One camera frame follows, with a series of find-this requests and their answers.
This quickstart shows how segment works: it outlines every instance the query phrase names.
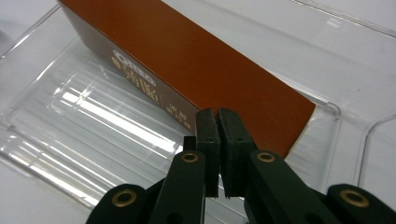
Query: transparent plastic container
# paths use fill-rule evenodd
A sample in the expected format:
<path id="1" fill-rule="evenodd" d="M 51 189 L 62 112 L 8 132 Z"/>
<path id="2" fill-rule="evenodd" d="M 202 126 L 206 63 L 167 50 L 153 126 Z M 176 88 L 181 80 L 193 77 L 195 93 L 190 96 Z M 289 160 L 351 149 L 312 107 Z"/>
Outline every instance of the transparent plastic container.
<path id="1" fill-rule="evenodd" d="M 378 123 L 396 111 L 395 38 L 289 0 L 165 2 L 317 105 L 286 158 L 309 187 L 368 187 L 373 148 L 396 135 Z M 61 8 L 32 30 L 0 60 L 2 157 L 90 208 L 120 183 L 164 178 L 190 133 L 88 50 Z M 246 221 L 243 199 L 205 208 L 205 223 Z"/>

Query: brass screw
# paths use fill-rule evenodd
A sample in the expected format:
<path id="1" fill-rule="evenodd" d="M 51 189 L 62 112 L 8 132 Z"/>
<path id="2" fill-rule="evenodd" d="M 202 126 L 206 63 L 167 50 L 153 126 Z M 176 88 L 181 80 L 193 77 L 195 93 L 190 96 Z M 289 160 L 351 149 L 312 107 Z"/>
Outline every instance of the brass screw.
<path id="1" fill-rule="evenodd" d="M 369 200 L 355 190 L 343 189 L 340 195 L 344 201 L 357 207 L 367 207 L 370 205 Z"/>
<path id="2" fill-rule="evenodd" d="M 267 152 L 262 152 L 262 153 L 257 154 L 257 159 L 259 159 L 260 161 L 265 161 L 265 162 L 275 161 L 275 157 Z"/>
<path id="3" fill-rule="evenodd" d="M 125 207 L 136 200 L 136 193 L 132 189 L 123 189 L 117 192 L 111 202 L 117 207 Z"/>
<path id="4" fill-rule="evenodd" d="M 195 162 L 198 161 L 198 155 L 195 153 L 186 153 L 181 157 L 181 159 L 185 162 Z"/>

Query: white surface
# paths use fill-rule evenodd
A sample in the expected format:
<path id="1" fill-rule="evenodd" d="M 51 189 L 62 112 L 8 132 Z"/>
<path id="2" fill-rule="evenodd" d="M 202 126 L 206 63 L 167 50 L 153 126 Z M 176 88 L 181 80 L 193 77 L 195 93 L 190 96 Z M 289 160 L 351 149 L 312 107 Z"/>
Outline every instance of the white surface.
<path id="1" fill-rule="evenodd" d="M 51 8 L 54 2 L 40 2 L 40 4 L 32 6 L 30 12 L 34 12 L 35 18 L 39 18 L 38 14 L 45 13 L 42 8 Z M 301 83 L 303 88 L 339 104 L 344 110 L 344 118 L 342 120 L 344 128 L 340 130 L 336 146 L 337 150 L 333 156 L 334 160 L 341 164 L 341 167 L 334 166 L 330 170 L 328 182 L 330 184 L 335 182 L 358 184 L 360 174 L 356 174 L 355 171 L 361 167 L 363 154 L 360 150 L 363 148 L 365 141 L 364 136 L 361 134 L 368 133 L 376 122 L 396 113 L 396 105 L 392 100 L 395 95 L 396 69 L 394 58 L 396 58 L 396 48 L 391 37 L 371 33 L 373 31 L 370 29 L 351 28 L 347 22 L 330 16 L 320 17 L 321 20 L 318 21 L 307 21 L 305 9 L 302 9 L 300 11 L 302 13 L 299 14 L 294 10 L 294 6 L 291 7 L 291 1 L 286 0 L 277 1 L 277 3 L 276 1 L 264 3 L 261 1 L 192 0 L 182 3 L 174 0 L 167 0 L 166 2 L 184 12 L 192 20 L 199 22 L 206 29 L 246 54 L 256 63 L 270 69 L 272 68 L 271 70 L 276 74 L 293 72 L 295 75 L 291 79 L 293 83 Z M 345 1 L 332 1 L 332 7 L 344 8 L 345 3 Z M 10 4 L 10 1 L 0 0 L 0 6 L 4 4 Z M 356 11 L 360 15 L 364 15 L 364 11 L 371 12 L 370 20 L 394 29 L 392 28 L 392 24 L 396 22 L 396 13 L 392 9 L 394 5 L 386 3 L 379 6 L 384 7 L 372 11 L 371 1 L 361 1 L 359 8 L 349 7 L 348 10 Z M 271 10 L 262 13 L 268 7 Z M 7 17 L 28 18 L 26 13 L 21 13 L 22 11 L 17 9 L 17 7 L 14 7 L 14 10 L 11 8 L 7 10 L 8 15 L 10 15 Z M 243 24 L 241 20 L 230 16 L 232 14 L 242 15 L 245 18 L 249 17 L 249 20 L 253 21 L 253 23 L 249 27 L 241 27 L 240 25 Z M 260 33 L 259 29 L 255 29 L 257 24 L 260 27 L 265 26 L 267 30 L 274 32 L 288 31 L 291 35 L 287 35 L 285 39 L 275 39 L 274 35 L 272 35 L 273 33 Z M 4 43 L 5 39 L 1 38 L 2 36 L 3 34 L 0 36 L 0 42 Z M 303 40 L 301 45 L 289 46 L 288 38 L 295 38 L 296 36 Z M 263 42 L 268 42 L 268 46 L 256 45 Z M 316 48 L 308 49 L 306 43 L 314 43 Z M 323 58 L 317 58 L 318 54 L 323 55 L 320 54 L 322 50 L 330 53 L 325 54 L 326 56 Z M 285 60 L 285 58 L 280 57 L 284 55 L 288 55 L 289 58 Z M 29 63 L 37 71 L 41 69 L 40 64 L 35 64 L 32 58 L 27 59 L 26 63 Z M 311 65 L 309 69 L 304 70 L 304 66 L 295 66 L 298 63 Z M 350 69 L 353 66 L 359 67 L 360 65 L 360 71 L 352 71 Z M 325 72 L 320 70 L 323 66 L 327 68 Z M 13 76 L 13 74 L 0 75 L 2 76 L 0 78 Z M 29 78 L 32 77 L 28 77 L 23 82 L 25 84 L 29 83 L 31 80 Z M 0 87 L 4 90 L 9 88 L 9 85 L 18 87 L 19 83 L 18 80 L 14 83 L 2 81 L 0 82 Z M 1 95 L 2 111 L 13 97 L 15 95 L 11 97 Z M 383 146 L 381 142 L 376 140 L 381 139 L 380 137 L 378 138 L 378 136 L 381 136 L 378 134 L 384 132 L 384 130 L 387 130 L 386 133 L 390 134 L 387 139 L 394 141 L 395 129 L 392 126 L 393 124 L 394 122 L 390 124 L 390 127 L 382 126 L 384 129 L 380 129 L 379 132 L 375 133 L 375 138 L 371 142 L 374 145 L 370 146 Z M 372 161 L 382 161 L 387 158 L 387 163 L 390 165 L 395 164 L 393 158 L 387 157 L 387 154 L 391 152 L 388 151 L 388 147 L 381 150 L 370 150 L 370 154 L 368 154 L 370 158 L 365 157 L 368 158 L 366 162 L 373 166 L 376 162 L 372 163 Z M 366 174 L 367 176 L 362 182 L 363 186 L 378 192 L 387 200 L 387 190 L 394 189 L 393 187 L 396 186 L 396 183 L 392 181 L 395 180 L 372 181 L 370 178 L 375 178 L 377 175 L 370 172 L 366 172 Z M 79 205 L 75 205 L 73 201 L 63 198 L 62 194 L 46 189 L 44 183 L 37 184 L 30 177 L 27 178 L 16 174 L 13 170 L 5 167 L 4 164 L 1 164 L 0 167 L 0 177 L 2 179 L 0 202 L 9 200 L 13 202 L 5 205 L 1 204 L 0 220 L 2 223 L 3 220 L 9 221 L 6 223 L 82 223 L 85 221 L 84 216 L 88 215 L 88 211 L 84 210 L 85 208 L 81 208 Z M 44 200 L 45 207 L 41 206 L 41 204 L 37 206 L 37 203 L 35 203 L 37 202 L 36 199 Z M 21 202 L 26 201 L 29 203 L 21 205 Z"/>
<path id="2" fill-rule="evenodd" d="M 0 58 L 56 4 L 56 0 L 1 0 Z"/>
<path id="3" fill-rule="evenodd" d="M 56 189 L 0 162 L 0 222 L 84 223 L 91 212 Z"/>

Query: clear plastic tray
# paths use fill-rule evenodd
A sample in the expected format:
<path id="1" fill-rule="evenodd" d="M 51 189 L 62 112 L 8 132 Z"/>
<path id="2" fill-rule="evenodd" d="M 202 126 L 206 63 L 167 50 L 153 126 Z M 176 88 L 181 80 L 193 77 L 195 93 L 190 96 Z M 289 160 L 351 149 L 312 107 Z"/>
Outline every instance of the clear plastic tray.
<path id="1" fill-rule="evenodd" d="M 389 103 L 396 69 L 388 57 L 394 52 L 380 52 L 382 44 L 394 49 L 394 38 L 291 1 L 266 7 L 255 2 L 244 5 L 244 10 L 225 1 L 166 3 L 317 105 L 286 158 L 308 186 L 325 192 L 334 183 L 359 184 L 361 167 L 368 160 L 363 158 L 371 158 L 364 155 L 366 135 L 396 111 Z M 267 21 L 268 14 L 262 11 L 269 8 L 274 13 L 269 16 L 289 10 L 296 17 L 316 19 L 313 27 L 318 29 L 309 28 L 315 35 L 304 27 L 291 29 L 292 21 Z M 331 39 L 332 34 L 342 41 Z M 363 36 L 355 42 L 375 40 L 378 45 L 352 45 L 358 53 L 350 54 L 339 44 L 353 42 L 355 35 Z M 369 60 L 360 50 L 374 55 Z M 165 177 L 173 155 L 181 150 L 182 137 L 190 134 L 92 54 L 61 8 L 0 60 L 0 73 L 0 83 L 9 83 L 12 89 L 0 90 L 7 94 L 1 99 L 1 155 L 88 207 L 120 183 L 146 188 Z M 14 79 L 18 84 L 9 82 Z M 22 90 L 16 97 L 15 92 Z M 207 223 L 244 220 L 242 199 L 207 200 Z"/>
<path id="2" fill-rule="evenodd" d="M 70 26 L 61 8 L 42 25 L 45 29 L 32 34 L 31 43 L 12 52 L 14 60 L 22 60 L 26 49 L 37 48 L 54 31 Z M 77 36 L 59 41 L 59 46 L 68 46 L 59 48 L 59 55 L 49 59 L 3 114 L 2 155 L 89 207 L 121 183 L 148 188 L 164 178 L 182 149 L 183 136 L 190 133 L 113 73 Z M 326 166 L 309 166 L 327 163 L 340 111 L 306 97 L 317 109 L 288 161 L 310 186 L 321 188 Z M 242 199 L 209 199 L 206 211 L 209 223 L 245 220 Z"/>

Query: cardboard box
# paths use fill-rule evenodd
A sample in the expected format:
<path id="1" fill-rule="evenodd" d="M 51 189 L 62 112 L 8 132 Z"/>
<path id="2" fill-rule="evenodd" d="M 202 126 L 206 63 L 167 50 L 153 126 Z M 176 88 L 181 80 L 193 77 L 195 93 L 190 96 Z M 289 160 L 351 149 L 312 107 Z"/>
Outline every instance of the cardboard box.
<path id="1" fill-rule="evenodd" d="M 315 108 L 162 1 L 62 2 L 84 43 L 192 133 L 197 111 L 226 107 L 259 148 L 286 156 Z"/>

